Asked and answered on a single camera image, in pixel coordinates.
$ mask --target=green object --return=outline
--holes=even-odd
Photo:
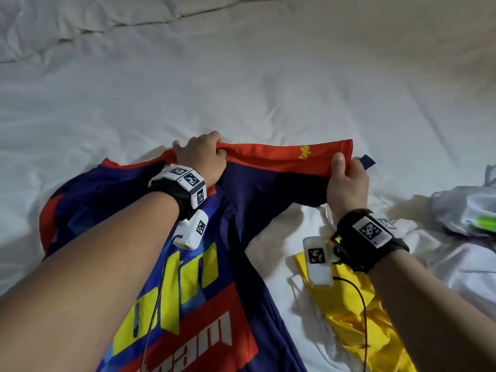
[[[475,224],[482,230],[496,232],[496,217],[483,215],[475,219]]]

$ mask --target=yellow logo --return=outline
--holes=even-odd
[[[312,153],[310,151],[310,146],[309,145],[301,146],[300,147],[300,150],[301,150],[301,155],[298,157],[298,159],[306,159]]]

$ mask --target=forearm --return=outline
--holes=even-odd
[[[169,195],[147,194],[73,240],[2,297],[3,367],[94,371],[178,213]]]
[[[394,251],[369,278],[418,371],[496,369],[496,324],[409,253]]]

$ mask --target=white plastic device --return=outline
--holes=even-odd
[[[201,209],[196,210],[190,220],[177,224],[172,243],[182,249],[195,250],[200,246],[208,224],[208,215]]]
[[[308,282],[314,288],[332,287],[331,263],[338,258],[333,253],[334,245],[327,245],[320,236],[310,236],[303,239],[305,264],[307,266]]]

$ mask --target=crumpled garment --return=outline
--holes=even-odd
[[[331,324],[339,342],[352,355],[365,357],[363,303],[356,289],[348,282],[334,280],[331,288],[313,288],[308,284],[305,255],[294,255],[301,276],[313,301]],[[354,272],[345,264],[331,265],[332,275],[353,282],[362,293],[367,308],[367,367],[372,372],[416,372],[403,342],[391,324],[369,277]]]
[[[496,236],[496,166],[487,166],[482,187],[455,187],[431,197],[435,218],[469,237]]]

